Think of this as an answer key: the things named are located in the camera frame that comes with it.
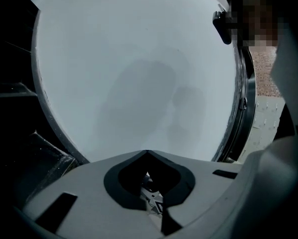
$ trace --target brick wall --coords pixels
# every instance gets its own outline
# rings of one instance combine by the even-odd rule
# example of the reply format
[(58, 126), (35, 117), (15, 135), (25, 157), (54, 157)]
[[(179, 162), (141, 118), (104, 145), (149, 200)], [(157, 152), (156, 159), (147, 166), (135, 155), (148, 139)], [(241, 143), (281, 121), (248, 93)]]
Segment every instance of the brick wall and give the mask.
[(276, 58), (276, 48), (266, 47), (265, 51), (253, 51), (250, 48), (253, 57), (256, 90), (258, 96), (281, 97), (281, 94), (270, 77), (270, 72)]

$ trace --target white panel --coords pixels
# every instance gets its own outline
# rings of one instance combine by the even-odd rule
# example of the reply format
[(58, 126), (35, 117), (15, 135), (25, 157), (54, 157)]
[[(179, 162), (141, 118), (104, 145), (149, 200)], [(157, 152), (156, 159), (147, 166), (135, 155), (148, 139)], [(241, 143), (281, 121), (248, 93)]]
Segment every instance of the white panel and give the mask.
[(250, 153), (262, 150), (273, 142), (284, 106), (283, 98), (256, 97), (253, 126), (238, 162), (243, 163)]
[(52, 113), (90, 161), (140, 149), (211, 160), (232, 109), (235, 59), (217, 0), (33, 0)]

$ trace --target circular rim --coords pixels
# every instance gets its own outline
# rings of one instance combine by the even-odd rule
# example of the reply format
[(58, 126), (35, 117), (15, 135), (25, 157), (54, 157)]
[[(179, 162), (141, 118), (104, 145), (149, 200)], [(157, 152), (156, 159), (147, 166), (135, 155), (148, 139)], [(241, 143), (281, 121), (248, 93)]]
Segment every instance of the circular rim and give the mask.
[[(52, 114), (50, 104), (48, 102), (47, 95), (42, 87), (42, 79), (39, 71), (38, 57), (36, 55), (36, 46), (37, 46), (37, 29), (40, 20), (40, 11), (38, 11), (35, 25), (33, 29), (33, 39), (32, 39), (32, 48), (31, 48), (31, 63), (32, 63), (32, 74), (35, 89), (37, 92), (37, 96), (39, 102), (41, 104), (42, 110), (47, 118), (48, 123), (52, 127), (56, 136), (59, 138), (64, 147), (72, 154), (81, 164), (89, 163), (89, 161), (77, 150), (74, 144), (70, 141), (69, 137), (66, 133), (60, 128), (57, 124), (54, 116)], [(227, 128), (224, 134), (224, 137), (217, 149), (216, 154), (214, 155), (211, 161), (224, 161), (228, 156), (232, 149), (232, 146), (235, 146), (235, 141), (237, 140), (241, 124), (243, 122), (243, 112), (239, 112), (239, 106), (241, 102), (244, 102), (244, 94), (248, 90), (248, 80), (246, 77), (246, 66), (243, 58), (243, 54), (240, 48), (237, 47), (236, 43), (233, 43), (234, 47), (234, 56), (236, 61), (236, 77), (235, 77), (235, 93), (234, 100), (232, 105), (231, 114), (227, 123)]]

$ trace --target white surface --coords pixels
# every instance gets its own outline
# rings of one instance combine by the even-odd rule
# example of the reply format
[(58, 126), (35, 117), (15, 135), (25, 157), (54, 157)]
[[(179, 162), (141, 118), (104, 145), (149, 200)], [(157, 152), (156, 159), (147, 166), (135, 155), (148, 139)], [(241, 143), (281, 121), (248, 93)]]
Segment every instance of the white surface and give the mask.
[(253, 126), (237, 160), (239, 163), (244, 163), (250, 153), (265, 149), (273, 142), (284, 106), (285, 100), (283, 98), (256, 97)]
[(217, 0), (33, 2), (43, 88), (89, 161), (141, 149), (214, 157), (235, 88)]

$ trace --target black slot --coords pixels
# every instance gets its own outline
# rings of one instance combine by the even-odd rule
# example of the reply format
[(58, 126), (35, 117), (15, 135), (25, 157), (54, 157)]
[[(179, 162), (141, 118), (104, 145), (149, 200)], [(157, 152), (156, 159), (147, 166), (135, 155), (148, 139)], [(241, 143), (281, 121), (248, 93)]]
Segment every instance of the black slot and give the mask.
[(233, 172), (227, 172), (227, 171), (223, 171), (223, 170), (215, 170), (213, 172), (213, 174), (216, 174), (218, 176), (222, 176), (222, 177), (226, 177), (229, 179), (235, 179), (237, 176), (237, 173), (233, 173)]
[(55, 233), (64, 220), (77, 196), (69, 193), (63, 193), (54, 203), (36, 220), (36, 223), (48, 230), (49, 232)]

